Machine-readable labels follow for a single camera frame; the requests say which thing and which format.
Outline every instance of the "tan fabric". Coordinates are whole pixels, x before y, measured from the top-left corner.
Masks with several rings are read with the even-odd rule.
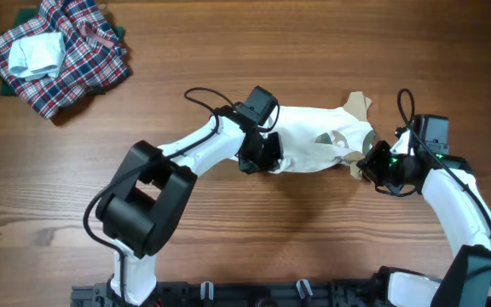
[[[348,101],[342,106],[344,111],[352,114],[356,119],[367,122],[367,110],[373,103],[365,97],[363,92],[349,93]]]
[[[355,179],[361,179],[363,177],[363,173],[359,167],[357,167],[357,161],[363,158],[365,158],[365,155],[357,151],[348,153],[344,156],[344,159],[349,164],[349,173]]]

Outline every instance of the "plaid shirt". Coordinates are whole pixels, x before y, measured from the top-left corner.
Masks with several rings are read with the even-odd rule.
[[[83,35],[88,29],[112,47]],[[61,32],[66,58],[57,78],[26,82],[9,73],[9,51],[17,39],[44,32]],[[0,37],[0,76],[45,119],[88,91],[117,84],[130,76],[120,59],[126,52],[94,0],[43,0],[36,18]]]

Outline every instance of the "folded white cloth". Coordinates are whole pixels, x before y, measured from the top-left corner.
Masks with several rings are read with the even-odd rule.
[[[64,37],[60,32],[42,33],[13,42],[9,52],[9,73],[32,81],[48,74],[58,77],[66,56]]]
[[[336,164],[351,166],[351,175],[361,178],[356,166],[371,148],[374,130],[367,122],[371,100],[353,92],[343,107],[280,107],[280,117],[271,132],[281,138],[284,158],[273,173],[321,171]],[[272,112],[265,127],[275,120]]]

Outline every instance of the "wooden table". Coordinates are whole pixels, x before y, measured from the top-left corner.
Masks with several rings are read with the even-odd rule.
[[[0,2],[0,34],[28,4]],[[239,101],[260,84],[282,105],[323,108],[362,90],[390,142],[408,87],[417,113],[451,119],[451,152],[470,161],[491,208],[491,2],[117,0],[104,14],[127,29],[131,78],[55,123],[0,96],[0,306],[68,306],[72,285],[109,277],[112,253],[85,234],[84,208],[133,143],[205,123],[182,98],[193,86]],[[347,167],[247,176],[225,161],[198,181],[156,271],[160,281],[295,281],[390,265],[442,277],[451,260],[418,195],[377,194]]]

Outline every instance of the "folded clothing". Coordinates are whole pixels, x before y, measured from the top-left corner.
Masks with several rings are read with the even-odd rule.
[[[14,26],[17,27],[22,24],[25,24],[28,20],[31,18],[35,18],[38,14],[37,9],[19,9],[18,14],[16,14],[16,19],[14,20]],[[124,37],[124,28],[122,26],[115,26],[111,27],[115,35],[117,35],[117,39],[119,42],[122,42],[123,37]],[[103,95],[106,92],[106,88],[97,88],[97,89],[92,89],[87,92],[88,96],[95,96],[95,95]],[[16,93],[14,92],[14,89],[10,87],[5,80],[1,80],[1,89],[0,89],[0,95],[1,96],[16,96]]]
[[[60,32],[41,33],[13,42],[9,52],[9,72],[32,81],[49,75],[58,77],[66,56],[64,37]]]
[[[10,74],[12,43],[46,32],[61,32],[64,37],[66,57],[60,75],[27,82]],[[125,53],[94,0],[43,0],[35,18],[0,37],[0,76],[21,99],[49,119],[60,107],[74,103],[87,92],[130,76],[130,69],[120,59]]]

